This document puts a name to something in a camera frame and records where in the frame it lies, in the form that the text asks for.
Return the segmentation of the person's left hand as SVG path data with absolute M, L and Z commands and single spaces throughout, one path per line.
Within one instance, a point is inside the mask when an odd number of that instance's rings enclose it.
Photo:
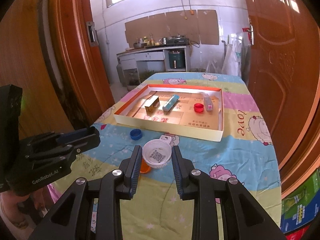
M 13 191 L 8 190 L 1 193 L 1 209 L 7 219 L 18 229 L 26 229 L 29 225 L 24 214 L 18 209 L 18 203 L 26 201 L 29 197 L 33 199 L 34 207 L 37 211 L 45 211 L 46 204 L 43 197 L 43 188 L 32 192 L 26 196 L 17 196 Z

